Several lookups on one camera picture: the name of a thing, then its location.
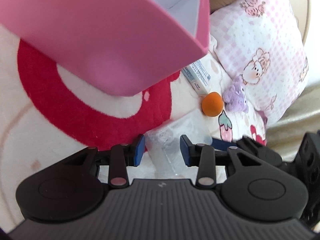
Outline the orange makeup sponge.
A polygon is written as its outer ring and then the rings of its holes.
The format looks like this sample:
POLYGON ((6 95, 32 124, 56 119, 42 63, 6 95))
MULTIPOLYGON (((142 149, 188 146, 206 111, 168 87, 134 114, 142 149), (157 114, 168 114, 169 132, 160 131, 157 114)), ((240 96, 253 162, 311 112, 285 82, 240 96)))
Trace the orange makeup sponge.
POLYGON ((216 117, 223 110, 223 100, 219 93, 211 92, 201 102, 201 109, 205 116, 216 117))

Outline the clear box of floss picks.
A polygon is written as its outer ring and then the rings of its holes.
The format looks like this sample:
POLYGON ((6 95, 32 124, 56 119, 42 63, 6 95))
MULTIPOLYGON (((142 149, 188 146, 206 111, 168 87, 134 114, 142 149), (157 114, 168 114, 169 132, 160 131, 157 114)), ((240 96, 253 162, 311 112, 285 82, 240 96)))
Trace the clear box of floss picks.
POLYGON ((195 144, 212 143, 204 116, 197 109, 145 133, 146 149, 156 169, 155 178, 195 181, 197 168, 187 167, 180 151, 180 137, 184 134, 195 144))

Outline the purple plush toy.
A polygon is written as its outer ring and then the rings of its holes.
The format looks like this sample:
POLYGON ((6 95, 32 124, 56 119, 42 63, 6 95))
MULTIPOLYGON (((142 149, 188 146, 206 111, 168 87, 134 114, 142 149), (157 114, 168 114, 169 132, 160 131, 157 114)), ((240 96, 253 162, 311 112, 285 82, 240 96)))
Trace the purple plush toy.
POLYGON ((229 112, 248 112, 245 87, 241 76, 235 77, 232 84, 223 92, 222 99, 225 109, 229 112))

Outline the white blue soap box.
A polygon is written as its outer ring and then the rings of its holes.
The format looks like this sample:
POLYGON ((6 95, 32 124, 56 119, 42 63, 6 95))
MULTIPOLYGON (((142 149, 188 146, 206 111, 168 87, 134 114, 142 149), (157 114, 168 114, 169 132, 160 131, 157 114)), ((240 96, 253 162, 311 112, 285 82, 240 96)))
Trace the white blue soap box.
POLYGON ((210 62, 197 60, 182 68, 181 72, 199 96, 210 92, 213 75, 210 62))

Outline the white cartoon bear blanket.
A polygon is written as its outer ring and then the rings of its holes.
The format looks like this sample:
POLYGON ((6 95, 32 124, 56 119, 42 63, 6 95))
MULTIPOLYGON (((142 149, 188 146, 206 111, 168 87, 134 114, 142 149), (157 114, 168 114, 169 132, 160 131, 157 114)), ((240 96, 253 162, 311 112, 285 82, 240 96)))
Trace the white cartoon bear blanket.
POLYGON ((130 143, 200 102, 182 73, 132 97, 107 95, 1 28, 1 228, 23 219, 23 179, 86 146, 130 143))

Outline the pink checkered cartoon pillow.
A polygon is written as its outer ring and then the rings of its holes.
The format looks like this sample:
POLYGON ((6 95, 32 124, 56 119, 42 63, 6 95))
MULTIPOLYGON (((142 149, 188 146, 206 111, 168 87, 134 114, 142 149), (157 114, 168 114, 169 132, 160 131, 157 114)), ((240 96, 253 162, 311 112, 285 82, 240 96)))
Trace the pink checkered cartoon pillow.
POLYGON ((276 123, 306 87, 308 60, 289 0, 236 0, 210 16, 214 53, 276 123))

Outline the pink cardboard box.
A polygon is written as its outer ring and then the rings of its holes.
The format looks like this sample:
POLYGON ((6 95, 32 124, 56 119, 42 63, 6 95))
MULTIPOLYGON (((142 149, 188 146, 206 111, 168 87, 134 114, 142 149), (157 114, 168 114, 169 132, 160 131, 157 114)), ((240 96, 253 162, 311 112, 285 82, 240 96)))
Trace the pink cardboard box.
POLYGON ((1 0, 9 31, 117 96, 204 57, 209 13, 209 0, 1 0))

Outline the beige bed headboard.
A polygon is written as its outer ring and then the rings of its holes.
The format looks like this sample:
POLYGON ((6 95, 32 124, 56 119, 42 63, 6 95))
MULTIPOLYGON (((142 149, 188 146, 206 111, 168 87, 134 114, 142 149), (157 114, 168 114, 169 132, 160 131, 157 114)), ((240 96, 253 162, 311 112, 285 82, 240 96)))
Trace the beige bed headboard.
POLYGON ((310 26, 311 2, 310 0, 290 0, 290 2, 302 37, 302 42, 305 44, 310 26))

